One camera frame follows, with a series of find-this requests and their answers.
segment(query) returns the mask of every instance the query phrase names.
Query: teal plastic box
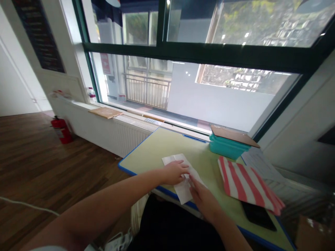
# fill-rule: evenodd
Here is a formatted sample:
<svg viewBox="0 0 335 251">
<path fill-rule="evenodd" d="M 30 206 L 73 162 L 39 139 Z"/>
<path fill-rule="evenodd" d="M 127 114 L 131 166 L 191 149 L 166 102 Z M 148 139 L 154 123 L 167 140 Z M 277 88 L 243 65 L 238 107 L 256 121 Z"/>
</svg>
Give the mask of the teal plastic box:
<svg viewBox="0 0 335 251">
<path fill-rule="evenodd" d="M 237 160 L 242 153 L 249 151 L 250 145 L 239 143 L 230 139 L 215 136 L 213 133 L 209 136 L 209 148 L 211 152 L 220 154 L 227 158 Z"/>
</svg>

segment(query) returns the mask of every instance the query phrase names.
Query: fire extinguisher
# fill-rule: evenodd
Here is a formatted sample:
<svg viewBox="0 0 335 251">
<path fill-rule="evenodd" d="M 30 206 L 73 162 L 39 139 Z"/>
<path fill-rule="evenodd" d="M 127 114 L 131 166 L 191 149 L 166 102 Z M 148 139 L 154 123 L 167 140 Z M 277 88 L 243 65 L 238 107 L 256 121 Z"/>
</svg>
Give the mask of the fire extinguisher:
<svg viewBox="0 0 335 251">
<path fill-rule="evenodd" d="M 51 121 L 51 124 L 62 144 L 67 144 L 73 141 L 70 130 L 68 129 L 64 119 L 59 119 L 58 116 L 55 116 Z"/>
</svg>

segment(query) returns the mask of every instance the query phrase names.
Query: red sign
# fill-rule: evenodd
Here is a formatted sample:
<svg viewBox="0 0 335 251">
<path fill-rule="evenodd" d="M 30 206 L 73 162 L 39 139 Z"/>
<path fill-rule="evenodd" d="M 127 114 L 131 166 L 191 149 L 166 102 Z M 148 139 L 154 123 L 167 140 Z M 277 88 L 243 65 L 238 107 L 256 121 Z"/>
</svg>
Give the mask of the red sign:
<svg viewBox="0 0 335 251">
<path fill-rule="evenodd" d="M 104 74 L 110 74 L 111 68 L 109 67 L 109 60 L 107 53 L 100 53 L 101 63 L 102 63 L 102 70 Z"/>
</svg>

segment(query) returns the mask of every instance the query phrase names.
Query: black phone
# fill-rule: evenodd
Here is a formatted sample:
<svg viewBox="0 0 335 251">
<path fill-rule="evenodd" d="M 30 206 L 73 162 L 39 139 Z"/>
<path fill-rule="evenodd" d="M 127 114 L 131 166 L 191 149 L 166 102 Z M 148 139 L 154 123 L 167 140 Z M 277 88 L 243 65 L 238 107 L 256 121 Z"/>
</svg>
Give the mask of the black phone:
<svg viewBox="0 0 335 251">
<path fill-rule="evenodd" d="M 241 201 L 244 213 L 247 219 L 261 227 L 265 227 L 272 231 L 277 231 L 276 226 L 273 224 L 268 212 L 264 207 L 256 206 L 250 203 Z"/>
</svg>

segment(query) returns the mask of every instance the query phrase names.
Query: balcony railing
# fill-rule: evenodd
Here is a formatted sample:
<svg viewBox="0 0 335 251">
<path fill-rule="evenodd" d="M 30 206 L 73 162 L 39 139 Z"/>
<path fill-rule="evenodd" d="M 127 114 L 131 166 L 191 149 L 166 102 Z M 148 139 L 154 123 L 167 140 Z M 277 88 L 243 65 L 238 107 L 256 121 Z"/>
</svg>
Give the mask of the balcony railing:
<svg viewBox="0 0 335 251">
<path fill-rule="evenodd" d="M 126 98 L 134 102 L 166 110 L 171 81 L 125 74 Z"/>
</svg>

